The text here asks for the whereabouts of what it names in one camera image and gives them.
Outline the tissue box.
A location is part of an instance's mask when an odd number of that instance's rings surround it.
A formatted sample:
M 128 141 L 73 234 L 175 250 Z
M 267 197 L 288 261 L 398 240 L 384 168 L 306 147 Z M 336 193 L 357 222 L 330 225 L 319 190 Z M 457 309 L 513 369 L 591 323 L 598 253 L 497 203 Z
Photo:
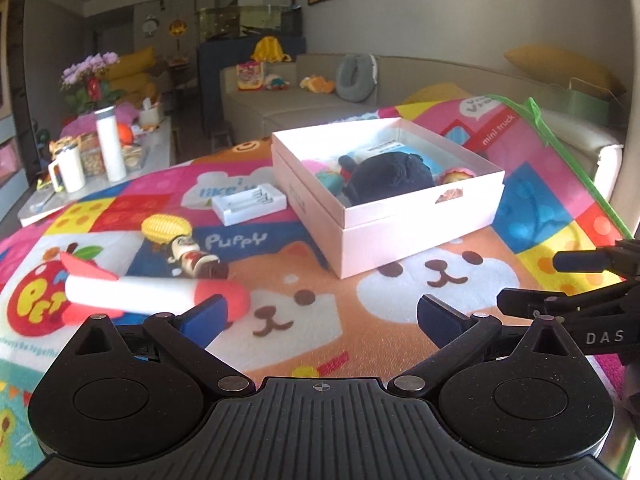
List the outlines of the tissue box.
M 160 101 L 153 102 L 150 98 L 142 101 L 142 107 L 138 116 L 138 124 L 142 129 L 153 129 L 164 120 L 163 104 Z

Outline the white red foam rocket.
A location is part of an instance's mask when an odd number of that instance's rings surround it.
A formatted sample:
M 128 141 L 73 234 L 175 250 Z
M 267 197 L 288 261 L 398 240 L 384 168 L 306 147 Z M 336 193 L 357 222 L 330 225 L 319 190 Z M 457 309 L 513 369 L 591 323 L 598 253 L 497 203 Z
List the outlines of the white red foam rocket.
M 70 303 L 62 314 L 67 325 L 80 325 L 94 314 L 110 318 L 127 313 L 180 315 L 215 296 L 227 301 L 231 322 L 250 310 L 250 293 L 229 280 L 118 276 L 67 252 L 61 255 L 61 262 L 67 272 L 65 295 Z

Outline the pink flower bouquet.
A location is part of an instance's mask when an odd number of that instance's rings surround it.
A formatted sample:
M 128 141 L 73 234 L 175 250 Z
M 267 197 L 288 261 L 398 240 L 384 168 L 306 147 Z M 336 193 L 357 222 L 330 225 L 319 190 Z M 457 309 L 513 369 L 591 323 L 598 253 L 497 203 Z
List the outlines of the pink flower bouquet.
M 125 96 L 124 90 L 112 89 L 106 80 L 110 68 L 118 63 L 119 56 L 116 53 L 98 53 L 64 70 L 60 81 L 61 91 L 77 116 L 113 106 Z

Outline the yellow cushion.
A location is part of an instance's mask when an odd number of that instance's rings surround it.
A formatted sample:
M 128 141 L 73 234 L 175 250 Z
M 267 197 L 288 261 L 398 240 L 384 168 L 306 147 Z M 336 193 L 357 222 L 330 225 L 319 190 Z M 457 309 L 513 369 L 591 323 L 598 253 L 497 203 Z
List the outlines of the yellow cushion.
M 576 52 L 526 44 L 503 53 L 515 68 L 544 84 L 576 90 L 598 99 L 623 96 L 627 88 L 606 66 Z

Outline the beige sofa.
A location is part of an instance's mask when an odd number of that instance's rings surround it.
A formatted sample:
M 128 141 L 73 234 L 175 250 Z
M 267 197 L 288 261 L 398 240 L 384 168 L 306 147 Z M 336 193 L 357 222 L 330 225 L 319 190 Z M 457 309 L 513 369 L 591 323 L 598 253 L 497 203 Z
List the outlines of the beige sofa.
M 244 143 L 279 130 L 360 116 L 399 105 L 413 93 L 433 84 L 455 84 L 471 96 L 496 94 L 517 103 L 534 99 L 542 108 L 542 116 L 550 120 L 552 131 L 589 170 L 593 170 L 602 148 L 625 144 L 624 129 L 603 127 L 563 112 L 559 87 L 478 66 L 426 58 L 379 56 L 376 59 L 378 84 L 360 103 L 344 101 L 335 93 L 314 93 L 299 87 L 306 76 L 333 79 L 343 58 L 341 54 L 301 54 L 294 62 L 268 64 L 267 74 L 281 76 L 290 83 L 290 88 L 278 91 L 241 91 L 236 84 L 235 68 L 230 66 L 222 70 L 222 114 L 232 127 L 235 142 Z

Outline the colourful toy package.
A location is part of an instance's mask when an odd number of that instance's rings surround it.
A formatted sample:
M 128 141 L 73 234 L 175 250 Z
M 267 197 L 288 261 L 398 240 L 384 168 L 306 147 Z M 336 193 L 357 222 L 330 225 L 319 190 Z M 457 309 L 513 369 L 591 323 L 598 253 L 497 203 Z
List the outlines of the colourful toy package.
M 258 91 L 264 88 L 265 67 L 262 62 L 250 61 L 235 66 L 236 86 L 239 91 Z

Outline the yellow corn toy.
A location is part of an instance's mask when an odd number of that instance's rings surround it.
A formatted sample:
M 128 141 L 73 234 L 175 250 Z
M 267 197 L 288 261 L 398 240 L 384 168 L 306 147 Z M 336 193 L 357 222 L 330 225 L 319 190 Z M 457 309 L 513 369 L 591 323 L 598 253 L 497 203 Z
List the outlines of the yellow corn toy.
M 173 214 L 152 214 L 141 223 L 141 232 L 157 245 L 170 244 L 176 237 L 192 235 L 191 223 Z

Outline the white battery charger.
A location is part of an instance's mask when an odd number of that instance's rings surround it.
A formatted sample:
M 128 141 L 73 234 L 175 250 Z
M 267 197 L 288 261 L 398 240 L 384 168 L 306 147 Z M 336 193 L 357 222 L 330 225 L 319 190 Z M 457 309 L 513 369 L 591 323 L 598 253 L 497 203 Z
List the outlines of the white battery charger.
M 212 211 L 224 226 L 253 221 L 284 211 L 288 206 L 286 196 L 271 184 L 212 199 Z

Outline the mickey mouse figurine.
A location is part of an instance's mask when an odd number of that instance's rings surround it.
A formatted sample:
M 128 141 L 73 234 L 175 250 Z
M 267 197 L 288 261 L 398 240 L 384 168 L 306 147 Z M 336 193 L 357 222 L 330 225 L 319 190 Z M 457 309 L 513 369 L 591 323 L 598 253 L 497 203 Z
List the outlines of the mickey mouse figurine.
M 229 266 L 220 258 L 206 252 L 191 235 L 178 235 L 160 245 L 167 262 L 175 264 L 188 278 L 226 280 Z

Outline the pink pig toy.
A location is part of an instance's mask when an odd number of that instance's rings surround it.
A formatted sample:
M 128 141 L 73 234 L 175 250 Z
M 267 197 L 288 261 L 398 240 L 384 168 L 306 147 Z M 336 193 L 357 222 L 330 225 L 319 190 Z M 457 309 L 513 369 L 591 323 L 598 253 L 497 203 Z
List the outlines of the pink pig toy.
M 321 174 L 330 169 L 327 164 L 318 162 L 318 160 L 303 160 L 302 164 L 312 174 Z

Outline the snack jar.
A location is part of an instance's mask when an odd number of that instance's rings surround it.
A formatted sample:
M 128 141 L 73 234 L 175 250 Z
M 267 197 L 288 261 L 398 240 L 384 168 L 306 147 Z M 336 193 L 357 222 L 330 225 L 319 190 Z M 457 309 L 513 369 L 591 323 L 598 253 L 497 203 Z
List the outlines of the snack jar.
M 80 161 L 87 177 L 104 174 L 105 166 L 98 134 L 84 133 L 79 137 Z

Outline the colourful cartoon play mat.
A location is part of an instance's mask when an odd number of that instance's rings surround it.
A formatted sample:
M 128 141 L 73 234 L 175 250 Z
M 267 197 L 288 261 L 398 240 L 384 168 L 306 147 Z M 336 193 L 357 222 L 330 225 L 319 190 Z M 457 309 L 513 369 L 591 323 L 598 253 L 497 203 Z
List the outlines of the colourful cartoon play mat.
M 236 226 L 224 226 L 212 211 L 216 196 L 265 183 L 280 190 L 270 138 L 91 194 L 3 240 L 2 477 L 23 478 L 41 462 L 27 410 L 40 378 L 79 326 L 62 320 L 70 303 L 61 255 L 118 275 L 188 278 L 142 234 L 141 223 L 152 214 L 188 220 L 194 240 L 227 263 L 230 281 L 250 293 L 250 310 L 230 321 L 213 352 L 255 379 L 390 377 L 433 348 L 416 322 L 423 294 L 491 311 L 504 286 L 572 294 L 614 283 L 612 274 L 552 269 L 557 250 L 609 245 L 628 229 L 536 102 L 479 96 L 397 105 L 341 122 L 385 118 L 414 122 L 503 170 L 490 226 L 339 278 L 289 204 Z

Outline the orange plush toy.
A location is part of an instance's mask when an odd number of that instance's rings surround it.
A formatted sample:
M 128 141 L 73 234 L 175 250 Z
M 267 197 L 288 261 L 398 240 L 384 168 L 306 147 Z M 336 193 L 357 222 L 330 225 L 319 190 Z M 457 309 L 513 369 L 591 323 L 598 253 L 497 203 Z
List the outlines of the orange plush toy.
M 307 76 L 299 83 L 299 88 L 318 94 L 331 94 L 335 90 L 335 82 L 322 76 Z

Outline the white tall thermos bottle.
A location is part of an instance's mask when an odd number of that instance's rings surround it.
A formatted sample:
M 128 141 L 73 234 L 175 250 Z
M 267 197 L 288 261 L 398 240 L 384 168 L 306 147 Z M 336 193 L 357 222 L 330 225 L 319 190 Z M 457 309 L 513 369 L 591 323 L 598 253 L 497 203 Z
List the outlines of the white tall thermos bottle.
M 110 182 L 124 180 L 127 170 L 117 131 L 115 107 L 109 106 L 97 110 L 94 117 L 96 118 L 96 132 L 100 141 L 107 179 Z

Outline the blue white tissue pack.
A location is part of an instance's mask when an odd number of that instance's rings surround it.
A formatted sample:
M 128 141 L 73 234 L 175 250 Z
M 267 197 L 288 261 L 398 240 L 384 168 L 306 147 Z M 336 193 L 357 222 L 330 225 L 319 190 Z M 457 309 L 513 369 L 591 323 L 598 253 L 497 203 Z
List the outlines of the blue white tissue pack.
M 401 153 L 406 155 L 416 155 L 420 157 L 424 165 L 429 167 L 435 167 L 436 162 L 433 159 L 429 158 L 427 155 L 419 152 L 415 148 L 410 148 L 410 146 L 403 144 L 399 141 L 385 141 L 378 144 L 372 144 L 370 146 L 363 146 L 362 148 L 357 148 L 355 151 L 351 151 L 348 153 L 348 156 L 357 164 L 363 162 L 364 160 L 383 155 L 387 153 Z

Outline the yellow jacket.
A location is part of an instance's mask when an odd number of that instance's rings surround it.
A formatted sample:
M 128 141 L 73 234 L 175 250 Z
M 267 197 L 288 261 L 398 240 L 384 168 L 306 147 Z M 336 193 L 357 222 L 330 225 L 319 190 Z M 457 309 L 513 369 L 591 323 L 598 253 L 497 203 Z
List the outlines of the yellow jacket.
M 275 36 L 265 36 L 258 41 L 250 59 L 256 63 L 289 63 L 291 55 L 286 54 Z

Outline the white coffee table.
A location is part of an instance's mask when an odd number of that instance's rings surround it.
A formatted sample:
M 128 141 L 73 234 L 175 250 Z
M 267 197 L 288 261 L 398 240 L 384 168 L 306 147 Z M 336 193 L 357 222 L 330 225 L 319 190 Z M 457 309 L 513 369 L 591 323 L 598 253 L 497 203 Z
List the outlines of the white coffee table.
M 152 174 L 152 172 L 165 170 L 175 161 L 174 141 L 171 133 L 171 118 L 166 116 L 158 128 L 142 136 L 141 145 L 143 148 L 143 164 L 140 169 L 129 171 L 124 180 L 118 181 L 118 184 L 125 183 L 129 180 Z M 49 217 L 51 214 L 63 209 L 73 202 L 77 202 L 88 195 L 107 190 L 117 184 L 110 182 L 106 174 L 99 176 L 86 177 L 86 185 L 78 192 L 68 194 L 66 191 L 54 193 L 47 203 L 41 207 L 37 207 L 37 193 L 32 194 L 29 200 L 24 203 L 17 213 L 17 219 L 23 228 Z

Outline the teal carrot toy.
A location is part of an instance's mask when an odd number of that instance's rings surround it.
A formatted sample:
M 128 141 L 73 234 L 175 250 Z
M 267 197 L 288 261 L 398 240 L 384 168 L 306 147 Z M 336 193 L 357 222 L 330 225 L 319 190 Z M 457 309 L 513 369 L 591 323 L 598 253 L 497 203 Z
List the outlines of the teal carrot toy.
M 316 178 L 334 197 L 338 197 L 342 194 L 345 180 L 338 172 L 322 170 L 316 174 Z

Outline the glass fish tank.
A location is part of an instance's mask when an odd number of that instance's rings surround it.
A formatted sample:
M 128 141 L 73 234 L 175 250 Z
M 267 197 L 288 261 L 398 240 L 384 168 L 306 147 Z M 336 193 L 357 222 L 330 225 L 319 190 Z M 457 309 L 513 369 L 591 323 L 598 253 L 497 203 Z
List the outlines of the glass fish tank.
M 201 42 L 303 35 L 303 11 L 297 0 L 193 0 L 193 9 Z

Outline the round pink pudding badge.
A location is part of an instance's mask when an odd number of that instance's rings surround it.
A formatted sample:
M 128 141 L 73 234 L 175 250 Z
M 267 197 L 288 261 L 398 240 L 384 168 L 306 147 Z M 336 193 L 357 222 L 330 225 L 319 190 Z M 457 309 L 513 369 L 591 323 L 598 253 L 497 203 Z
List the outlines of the round pink pudding badge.
M 476 173 L 469 168 L 449 168 L 444 170 L 436 179 L 438 185 L 460 182 L 476 177 Z

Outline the black plush toy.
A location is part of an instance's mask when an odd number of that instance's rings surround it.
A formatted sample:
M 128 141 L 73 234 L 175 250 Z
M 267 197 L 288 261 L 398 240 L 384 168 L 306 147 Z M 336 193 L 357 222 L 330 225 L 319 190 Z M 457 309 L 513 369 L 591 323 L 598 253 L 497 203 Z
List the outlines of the black plush toy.
M 349 175 L 343 194 L 352 205 L 386 200 L 435 185 L 430 167 L 417 154 L 387 152 L 362 162 L 344 155 L 338 163 Z

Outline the pink cardboard box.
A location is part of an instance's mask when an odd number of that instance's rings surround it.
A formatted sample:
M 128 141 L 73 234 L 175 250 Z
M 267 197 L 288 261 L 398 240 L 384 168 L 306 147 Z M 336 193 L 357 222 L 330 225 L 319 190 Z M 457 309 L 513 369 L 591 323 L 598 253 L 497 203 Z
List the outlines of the pink cardboard box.
M 504 189 L 492 162 L 402 118 L 351 120 L 281 130 L 271 137 L 278 187 L 339 278 L 450 242 L 490 226 Z M 476 177 L 362 205 L 334 197 L 302 164 L 329 165 L 363 146 L 399 141 L 444 169 L 469 168 Z

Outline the grey neck pillow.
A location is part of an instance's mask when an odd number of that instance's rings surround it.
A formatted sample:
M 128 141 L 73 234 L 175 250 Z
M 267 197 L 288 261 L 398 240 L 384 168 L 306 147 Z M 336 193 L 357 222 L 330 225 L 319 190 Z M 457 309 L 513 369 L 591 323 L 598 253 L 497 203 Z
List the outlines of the grey neck pillow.
M 378 85 L 378 62 L 370 53 L 345 55 L 337 67 L 335 91 L 344 101 L 365 101 Z

